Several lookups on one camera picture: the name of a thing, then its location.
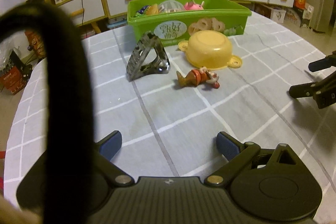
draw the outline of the metal grater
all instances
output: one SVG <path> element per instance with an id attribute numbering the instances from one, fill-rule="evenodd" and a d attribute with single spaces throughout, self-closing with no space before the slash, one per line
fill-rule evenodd
<path id="1" fill-rule="evenodd" d="M 156 52 L 156 58 L 151 63 L 142 65 L 152 48 Z M 134 48 L 126 67 L 129 79 L 133 81 L 145 75 L 168 73 L 169 70 L 168 56 L 159 37 L 151 32 L 144 33 Z"/>

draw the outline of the black cable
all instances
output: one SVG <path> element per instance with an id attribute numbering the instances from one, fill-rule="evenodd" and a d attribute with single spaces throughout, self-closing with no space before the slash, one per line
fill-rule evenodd
<path id="1" fill-rule="evenodd" d="M 84 27 L 85 29 L 85 38 L 87 38 L 87 32 L 86 32 L 86 26 L 83 25 L 83 22 L 84 22 L 84 6 L 83 6 L 83 0 L 82 0 L 82 9 L 83 9 L 83 18 L 82 18 L 82 26 Z"/>
<path id="2" fill-rule="evenodd" d="M 38 49 L 41 48 L 42 46 L 43 46 L 43 44 L 41 43 L 40 46 L 39 46 L 36 50 L 34 50 L 34 54 L 33 54 L 31 57 L 29 57 L 29 59 L 28 59 L 27 62 L 25 63 L 25 66 L 29 63 L 29 61 L 30 61 L 35 55 L 36 55 L 37 58 L 38 58 L 37 52 L 38 52 Z"/>

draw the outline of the yellow plastic pot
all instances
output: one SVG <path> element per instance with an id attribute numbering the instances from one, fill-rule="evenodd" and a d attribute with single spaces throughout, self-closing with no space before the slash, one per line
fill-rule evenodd
<path id="1" fill-rule="evenodd" d="M 231 41 L 216 31 L 196 32 L 189 41 L 181 41 L 178 47 L 185 52 L 188 62 L 196 68 L 207 67 L 210 70 L 239 68 L 243 63 L 241 58 L 232 55 Z"/>

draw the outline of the pink toy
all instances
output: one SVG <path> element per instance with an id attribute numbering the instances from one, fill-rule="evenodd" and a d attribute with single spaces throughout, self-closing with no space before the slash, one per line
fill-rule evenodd
<path id="1" fill-rule="evenodd" d="M 204 1 L 202 1 L 202 4 L 197 4 L 195 3 L 195 1 L 191 1 L 191 2 L 187 2 L 185 5 L 184 5 L 184 8 L 185 10 L 204 10 L 203 8 L 203 5 L 204 5 Z"/>

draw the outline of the gray checkered tablecloth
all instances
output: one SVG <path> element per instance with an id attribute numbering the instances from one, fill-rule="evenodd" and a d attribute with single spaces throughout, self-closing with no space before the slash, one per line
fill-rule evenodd
<path id="1" fill-rule="evenodd" d="M 245 34 L 230 39 L 243 65 L 217 71 L 218 90 L 177 86 L 176 70 L 192 69 L 177 46 L 166 48 L 167 75 L 130 83 L 125 68 L 136 43 L 130 26 L 84 40 L 94 87 L 95 141 L 119 130 L 123 146 L 113 163 L 135 180 L 204 178 L 226 163 L 214 143 L 219 131 L 263 148 L 288 143 L 323 190 L 315 219 L 336 220 L 336 107 L 319 110 L 312 98 L 293 100 L 287 94 L 291 85 L 321 79 L 334 69 L 309 72 L 308 63 L 324 54 L 256 13 L 248 18 Z M 5 197 L 15 205 L 18 184 L 45 150 L 45 65 L 42 61 L 33 70 L 7 143 Z"/>

